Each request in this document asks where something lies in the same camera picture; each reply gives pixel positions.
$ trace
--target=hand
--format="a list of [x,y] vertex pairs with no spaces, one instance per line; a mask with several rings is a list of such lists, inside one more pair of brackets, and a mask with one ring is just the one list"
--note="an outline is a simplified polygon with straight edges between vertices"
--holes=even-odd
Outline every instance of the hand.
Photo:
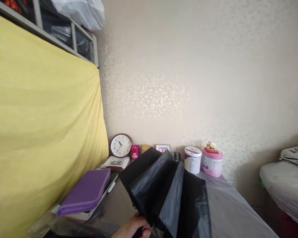
[[144,226],[145,229],[142,232],[142,238],[149,238],[151,234],[151,228],[144,217],[138,217],[136,213],[129,222],[119,228],[119,230],[112,236],[112,238],[132,238],[137,229]]

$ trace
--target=black umbrella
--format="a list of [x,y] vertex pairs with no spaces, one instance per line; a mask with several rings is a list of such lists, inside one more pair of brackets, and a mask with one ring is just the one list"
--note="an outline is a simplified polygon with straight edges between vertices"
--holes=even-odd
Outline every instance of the black umbrella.
[[211,238],[205,181],[187,172],[168,150],[150,148],[119,178],[139,214],[164,237]]

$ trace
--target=pink container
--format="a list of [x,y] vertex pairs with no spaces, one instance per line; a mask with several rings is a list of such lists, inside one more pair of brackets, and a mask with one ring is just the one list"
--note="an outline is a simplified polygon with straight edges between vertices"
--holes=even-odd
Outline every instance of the pink container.
[[223,153],[218,150],[218,154],[210,153],[206,148],[203,149],[202,169],[208,175],[220,177],[222,175]]
[[132,161],[135,161],[138,158],[139,158],[139,146],[133,145],[131,147],[131,159],[132,159]]

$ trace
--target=table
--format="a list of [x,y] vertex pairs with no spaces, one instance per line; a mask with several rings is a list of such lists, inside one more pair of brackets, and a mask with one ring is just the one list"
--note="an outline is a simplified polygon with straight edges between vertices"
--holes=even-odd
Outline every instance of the table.
[[[211,177],[202,170],[197,177],[205,180],[211,214],[212,238],[278,238],[246,200],[221,176]],[[111,237],[136,212],[120,180],[107,194],[89,221],[56,217],[50,210],[30,230],[30,238],[41,238],[51,229],[58,235]],[[162,237],[163,232],[153,229],[151,237]]]

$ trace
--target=yellow curtain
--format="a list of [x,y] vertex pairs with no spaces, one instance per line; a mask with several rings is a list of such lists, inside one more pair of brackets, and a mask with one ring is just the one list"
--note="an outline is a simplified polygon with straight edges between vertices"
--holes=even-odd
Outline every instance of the yellow curtain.
[[108,157],[99,71],[0,16],[0,237]]

